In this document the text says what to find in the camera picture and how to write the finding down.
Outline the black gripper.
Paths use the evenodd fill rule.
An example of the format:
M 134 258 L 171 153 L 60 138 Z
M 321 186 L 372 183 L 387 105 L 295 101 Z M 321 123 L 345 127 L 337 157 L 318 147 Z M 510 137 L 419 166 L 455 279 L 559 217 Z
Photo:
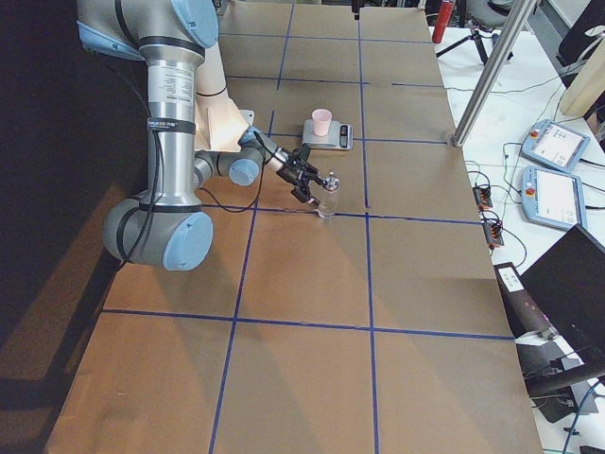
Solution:
M 284 181 L 297 186 L 297 199 L 302 203 L 316 202 L 308 187 L 310 182 L 319 186 L 327 184 L 327 180 L 316 175 L 316 168 L 307 162 L 310 153 L 311 148 L 308 145 L 300 145 L 286 153 L 285 163 L 276 171 Z

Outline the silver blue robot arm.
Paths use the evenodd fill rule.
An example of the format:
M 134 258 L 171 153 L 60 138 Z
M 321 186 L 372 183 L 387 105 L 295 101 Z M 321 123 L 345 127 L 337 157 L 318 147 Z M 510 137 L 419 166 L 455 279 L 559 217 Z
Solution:
M 147 65 L 147 189 L 106 218 L 106 249 L 123 262 L 189 271 L 209 252 L 214 226 L 197 191 L 216 177 L 240 186 L 272 169 L 312 202 L 327 179 L 309 148 L 287 151 L 231 100 L 210 1 L 81 1 L 78 31 L 95 53 Z

